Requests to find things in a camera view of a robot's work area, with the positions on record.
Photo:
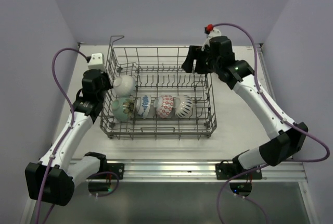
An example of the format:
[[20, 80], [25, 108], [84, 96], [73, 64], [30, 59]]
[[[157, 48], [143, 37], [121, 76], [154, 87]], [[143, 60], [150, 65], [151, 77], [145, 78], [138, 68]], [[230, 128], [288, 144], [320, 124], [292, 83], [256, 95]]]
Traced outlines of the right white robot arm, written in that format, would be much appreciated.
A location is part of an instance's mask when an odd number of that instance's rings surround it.
[[285, 114], [264, 87], [255, 81], [254, 69], [245, 60], [236, 60], [231, 40], [226, 36], [209, 39], [205, 47], [191, 45], [182, 64], [186, 73], [216, 73], [240, 96], [259, 119], [269, 141], [233, 158], [232, 173], [244, 178], [250, 169], [268, 164], [276, 166], [300, 151], [308, 127]]

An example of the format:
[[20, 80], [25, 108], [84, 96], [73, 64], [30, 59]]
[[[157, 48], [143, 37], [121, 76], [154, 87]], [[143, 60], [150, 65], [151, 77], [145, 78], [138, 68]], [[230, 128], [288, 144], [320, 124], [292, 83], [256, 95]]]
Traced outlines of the red diamond pattern bowl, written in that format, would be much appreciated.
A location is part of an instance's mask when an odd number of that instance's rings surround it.
[[153, 103], [157, 117], [165, 119], [171, 117], [174, 106], [174, 97], [172, 95], [161, 95]]

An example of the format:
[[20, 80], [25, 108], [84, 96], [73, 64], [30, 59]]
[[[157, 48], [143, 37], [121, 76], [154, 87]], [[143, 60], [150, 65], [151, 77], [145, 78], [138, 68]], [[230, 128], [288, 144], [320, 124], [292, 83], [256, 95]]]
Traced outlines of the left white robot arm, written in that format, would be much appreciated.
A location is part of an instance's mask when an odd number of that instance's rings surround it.
[[111, 88], [106, 72], [99, 69], [84, 72], [82, 88], [76, 94], [60, 136], [37, 163], [29, 163], [25, 169], [31, 199], [66, 206], [76, 186], [92, 175], [98, 179], [107, 175], [104, 154], [88, 152], [73, 166], [70, 161], [102, 111], [106, 92]]

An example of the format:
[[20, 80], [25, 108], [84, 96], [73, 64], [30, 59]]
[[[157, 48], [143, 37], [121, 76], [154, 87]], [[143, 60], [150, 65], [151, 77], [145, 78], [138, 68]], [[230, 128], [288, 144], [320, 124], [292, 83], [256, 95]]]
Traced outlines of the blue floral white bowl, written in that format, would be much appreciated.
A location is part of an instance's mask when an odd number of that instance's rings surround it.
[[136, 100], [136, 114], [142, 119], [146, 119], [151, 107], [151, 96], [142, 95]]

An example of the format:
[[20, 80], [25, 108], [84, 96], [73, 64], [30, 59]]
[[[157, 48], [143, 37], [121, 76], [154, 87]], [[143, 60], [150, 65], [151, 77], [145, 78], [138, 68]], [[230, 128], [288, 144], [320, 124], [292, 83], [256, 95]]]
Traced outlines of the white bowl dark stripes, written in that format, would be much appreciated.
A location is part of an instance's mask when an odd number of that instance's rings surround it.
[[193, 109], [193, 100], [188, 95], [179, 95], [174, 98], [175, 115], [178, 118], [189, 118]]

